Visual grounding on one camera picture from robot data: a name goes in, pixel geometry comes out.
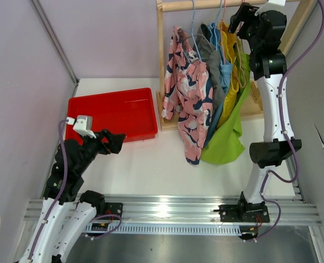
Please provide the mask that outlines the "yellow shorts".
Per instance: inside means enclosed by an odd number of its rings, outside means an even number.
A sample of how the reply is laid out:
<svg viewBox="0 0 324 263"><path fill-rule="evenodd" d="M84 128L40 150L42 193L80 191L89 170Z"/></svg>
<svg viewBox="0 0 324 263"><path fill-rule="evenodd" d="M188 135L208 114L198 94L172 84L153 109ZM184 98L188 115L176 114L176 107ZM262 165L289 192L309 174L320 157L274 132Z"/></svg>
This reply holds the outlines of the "yellow shorts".
<svg viewBox="0 0 324 263"><path fill-rule="evenodd" d="M227 123L237 124L239 122L240 107L238 106L238 102L241 96L238 67L235 65L237 58L234 50L234 45L237 43L236 36L235 34L228 32L228 25L225 22L221 22L219 25L222 30L222 47L224 48L225 58L231 63L233 69L230 74L230 86L216 128L220 128L222 125Z"/></svg>

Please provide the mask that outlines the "grey shorts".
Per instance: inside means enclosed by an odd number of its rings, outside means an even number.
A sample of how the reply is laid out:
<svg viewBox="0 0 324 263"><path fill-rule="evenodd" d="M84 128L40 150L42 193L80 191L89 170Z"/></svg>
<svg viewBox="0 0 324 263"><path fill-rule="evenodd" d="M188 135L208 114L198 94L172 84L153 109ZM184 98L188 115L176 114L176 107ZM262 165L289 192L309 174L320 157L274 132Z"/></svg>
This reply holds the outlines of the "grey shorts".
<svg viewBox="0 0 324 263"><path fill-rule="evenodd" d="M216 109L225 99L225 91L221 85L221 55L216 47L211 44L211 33L205 24L201 24L196 36L196 44L201 55L201 60L206 63L213 87L213 109Z"/></svg>

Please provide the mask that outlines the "blue wire hanger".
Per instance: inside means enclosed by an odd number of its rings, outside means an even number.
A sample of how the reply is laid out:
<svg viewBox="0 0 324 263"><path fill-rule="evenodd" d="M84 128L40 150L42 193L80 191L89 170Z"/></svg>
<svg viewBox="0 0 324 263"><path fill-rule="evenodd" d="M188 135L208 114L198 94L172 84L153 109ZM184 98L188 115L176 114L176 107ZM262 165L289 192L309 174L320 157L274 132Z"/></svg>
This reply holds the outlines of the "blue wire hanger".
<svg viewBox="0 0 324 263"><path fill-rule="evenodd" d="M180 27L180 30L190 33L190 36L194 42L194 48L196 49L198 59L200 60L200 62L202 62L202 58L201 58L199 48L196 43L195 34L194 34L194 23L195 23L195 12L196 12L195 0L192 0L192 5L193 5L193 14L192 14L192 20L190 23L190 30L186 30L185 28L182 28L182 27Z"/></svg>
<svg viewBox="0 0 324 263"><path fill-rule="evenodd" d="M224 57L224 53L223 53L223 49L222 49L222 46L221 46L221 40L222 40L222 34L220 32L220 28L218 26L218 22L219 22L219 16L220 16L220 13L222 11L222 1L220 1L220 4L219 4L219 8L218 8L218 13L216 15L216 18L214 20L214 22L212 23L209 23L207 26L208 30L210 31L211 33L211 44L213 44L216 49L219 51L220 55L221 55L221 65L220 65L220 69L222 69L224 67L224 65L226 65L226 59Z"/></svg>

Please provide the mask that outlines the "light blue shorts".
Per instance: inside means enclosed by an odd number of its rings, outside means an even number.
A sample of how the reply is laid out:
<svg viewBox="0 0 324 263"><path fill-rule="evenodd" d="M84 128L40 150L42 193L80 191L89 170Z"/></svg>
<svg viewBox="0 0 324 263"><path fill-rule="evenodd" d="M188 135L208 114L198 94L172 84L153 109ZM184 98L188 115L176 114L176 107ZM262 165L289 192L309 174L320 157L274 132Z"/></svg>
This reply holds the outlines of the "light blue shorts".
<svg viewBox="0 0 324 263"><path fill-rule="evenodd" d="M226 59L226 63L227 64L224 65L224 67L222 69L220 69L221 76L222 76L221 85L222 85L223 90L225 91L225 96L226 96L229 86L230 86L230 74L233 69L233 66L227 59ZM216 130L217 123L219 121L219 118L220 118L222 110L223 110L224 102L221 103L216 109L213 109L212 120L211 120L210 127L208 129L205 145L207 145L210 142L210 140Z"/></svg>

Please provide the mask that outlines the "pink shark-print shorts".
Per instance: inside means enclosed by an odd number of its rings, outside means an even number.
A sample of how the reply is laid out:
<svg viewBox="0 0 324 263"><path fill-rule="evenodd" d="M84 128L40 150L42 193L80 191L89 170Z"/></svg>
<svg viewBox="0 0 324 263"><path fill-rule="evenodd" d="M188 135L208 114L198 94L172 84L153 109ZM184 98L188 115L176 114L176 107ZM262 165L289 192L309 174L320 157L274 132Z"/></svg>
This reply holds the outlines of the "pink shark-print shorts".
<svg viewBox="0 0 324 263"><path fill-rule="evenodd" d="M164 80L161 116L171 120L179 114L177 129L184 143L184 156L199 165L212 119L213 87L205 62L200 62L186 32L173 27Z"/></svg>

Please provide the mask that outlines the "lime green shorts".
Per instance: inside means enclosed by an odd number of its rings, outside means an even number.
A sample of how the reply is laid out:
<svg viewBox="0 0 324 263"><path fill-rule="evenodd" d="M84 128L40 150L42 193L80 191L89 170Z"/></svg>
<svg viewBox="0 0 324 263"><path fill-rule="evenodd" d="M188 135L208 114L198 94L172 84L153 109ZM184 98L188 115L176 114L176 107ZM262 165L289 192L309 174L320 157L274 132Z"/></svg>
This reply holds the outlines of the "lime green shorts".
<svg viewBox="0 0 324 263"><path fill-rule="evenodd" d="M240 89L241 96L238 106L241 108L250 94L250 67L249 55L243 53L242 66L245 70L247 78L247 86ZM220 128L216 128L210 142L203 148L201 160L211 164L226 164L235 161L245 150L244 145L240 141L242 136L241 114L239 122L227 123Z"/></svg>

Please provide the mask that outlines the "pink wire hanger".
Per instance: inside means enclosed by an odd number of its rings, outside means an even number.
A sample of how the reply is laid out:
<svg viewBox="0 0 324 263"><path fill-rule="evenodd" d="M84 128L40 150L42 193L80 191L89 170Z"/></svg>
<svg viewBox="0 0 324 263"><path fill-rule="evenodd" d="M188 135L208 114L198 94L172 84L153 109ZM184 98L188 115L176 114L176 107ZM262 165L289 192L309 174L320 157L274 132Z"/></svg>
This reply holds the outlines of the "pink wire hanger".
<svg viewBox="0 0 324 263"><path fill-rule="evenodd" d="M225 26L225 22L224 22L224 17L225 17L225 10L227 7L227 1L224 0L222 1L223 3L223 14L222 14L222 19L221 19L221 23L220 23L220 32L223 33L226 37L225 40L221 40L221 46L223 49L223 55L225 58L227 58L227 55L225 54L225 52L227 52L228 49L228 33L225 32L225 30L223 29L223 27ZM236 79L238 80L238 84L239 84L239 88L240 89L244 89L247 86L247 78L246 78L246 74L245 74L245 70L242 66L242 54L244 53L244 49L242 46L242 43L240 42L240 40L237 38L236 42L235 42L235 51L237 52L235 58L236 61L238 62L237 68L238 68L238 75L236 75L235 73L233 73L233 76L236 77Z"/></svg>

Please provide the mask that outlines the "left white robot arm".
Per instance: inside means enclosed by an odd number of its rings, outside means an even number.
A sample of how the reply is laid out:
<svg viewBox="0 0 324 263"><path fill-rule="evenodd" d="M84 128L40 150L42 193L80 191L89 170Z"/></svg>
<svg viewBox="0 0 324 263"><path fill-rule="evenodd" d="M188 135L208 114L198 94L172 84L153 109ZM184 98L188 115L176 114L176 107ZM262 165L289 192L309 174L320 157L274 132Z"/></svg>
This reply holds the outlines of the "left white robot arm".
<svg viewBox="0 0 324 263"><path fill-rule="evenodd" d="M43 193L39 220L20 262L66 262L89 222L122 219L119 214L108 213L103 194L78 192L84 183L82 175L96 156L118 154L125 137L103 129L93 136L82 136L82 144L74 139L61 140Z"/></svg>

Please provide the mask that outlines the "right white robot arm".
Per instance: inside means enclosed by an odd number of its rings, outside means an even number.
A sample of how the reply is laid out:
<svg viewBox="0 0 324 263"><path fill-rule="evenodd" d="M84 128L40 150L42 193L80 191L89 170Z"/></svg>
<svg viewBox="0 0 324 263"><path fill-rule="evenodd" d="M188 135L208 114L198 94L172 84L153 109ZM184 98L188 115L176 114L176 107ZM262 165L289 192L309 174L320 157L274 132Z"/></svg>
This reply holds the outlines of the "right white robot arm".
<svg viewBox="0 0 324 263"><path fill-rule="evenodd" d="M242 3L230 18L228 31L250 46L250 69L257 82L264 113L262 142L250 145L250 179L236 205L220 205L221 222L269 222L264 193L274 170L302 147L294 137L286 100L286 57L279 49L287 18L285 1L267 1L261 7Z"/></svg>

